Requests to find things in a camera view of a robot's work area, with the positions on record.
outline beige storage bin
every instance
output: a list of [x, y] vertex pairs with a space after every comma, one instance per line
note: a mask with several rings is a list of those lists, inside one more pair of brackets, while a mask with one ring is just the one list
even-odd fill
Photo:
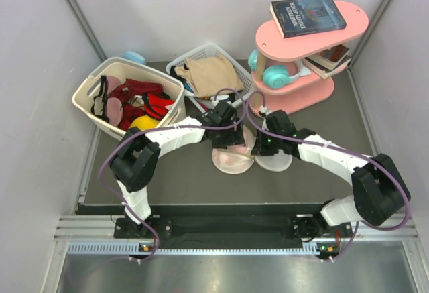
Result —
[[101, 75], [116, 76], [122, 83], [125, 82], [126, 78], [130, 78], [132, 80], [162, 84], [164, 92], [176, 101], [172, 109], [168, 111], [167, 115], [160, 121], [157, 127], [181, 121], [186, 117], [183, 99], [184, 87], [181, 82], [148, 66], [124, 58], [112, 57], [105, 60], [89, 75], [79, 89], [73, 94], [72, 102], [78, 109], [88, 115], [97, 127], [117, 140], [121, 140], [125, 132], [104, 122], [94, 116], [90, 111], [94, 103], [94, 96], [99, 93]]

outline light blue object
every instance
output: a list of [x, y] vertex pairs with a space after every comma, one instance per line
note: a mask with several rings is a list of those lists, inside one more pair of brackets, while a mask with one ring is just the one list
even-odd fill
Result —
[[272, 89], [280, 89], [293, 82], [290, 80], [289, 71], [283, 65], [270, 66], [263, 72], [262, 79], [265, 85]]
[[122, 56], [122, 58], [125, 58], [126, 60], [131, 60], [131, 61], [136, 62], [136, 63], [146, 65], [146, 59], [142, 55], [140, 55], [136, 52], [132, 52], [131, 50], [126, 52]]
[[254, 72], [256, 72], [256, 68], [257, 68], [257, 55], [258, 55], [258, 50], [253, 50], [252, 53], [250, 53], [249, 59], [247, 60], [247, 63], [250, 67], [250, 69]]

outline headphone ear cup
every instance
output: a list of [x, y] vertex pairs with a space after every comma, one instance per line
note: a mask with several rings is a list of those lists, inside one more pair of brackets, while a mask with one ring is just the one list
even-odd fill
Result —
[[280, 89], [290, 83], [289, 71], [283, 65], [270, 66], [263, 72], [262, 79], [272, 89]]
[[250, 53], [249, 58], [247, 59], [247, 63], [250, 67], [250, 69], [254, 72], [256, 72], [256, 68], [257, 68], [257, 55], [258, 55], [258, 50], [253, 50], [252, 53]]

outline book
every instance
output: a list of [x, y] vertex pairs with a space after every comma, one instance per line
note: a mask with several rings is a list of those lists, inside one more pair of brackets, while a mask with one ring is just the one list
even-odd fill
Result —
[[333, 70], [339, 64], [339, 62], [343, 60], [348, 52], [349, 49], [346, 46], [337, 45], [314, 55], [310, 55], [308, 58], [329, 70]]
[[334, 0], [272, 1], [270, 11], [283, 38], [346, 28]]
[[302, 60], [302, 63], [307, 66], [309, 69], [311, 69], [313, 72], [315, 72], [317, 75], [319, 75], [321, 78], [326, 80], [327, 78], [331, 77], [332, 75], [335, 75], [340, 72], [340, 69], [345, 65], [348, 64], [351, 61], [350, 55], [346, 55], [341, 62], [334, 68], [333, 70], [329, 70], [326, 67], [323, 67], [322, 65], [316, 63], [315, 61], [309, 59], [308, 57], [305, 57]]

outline blue book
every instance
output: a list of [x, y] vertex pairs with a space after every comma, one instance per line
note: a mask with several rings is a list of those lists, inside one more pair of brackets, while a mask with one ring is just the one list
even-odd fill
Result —
[[334, 0], [273, 1], [270, 10], [283, 38], [346, 28]]

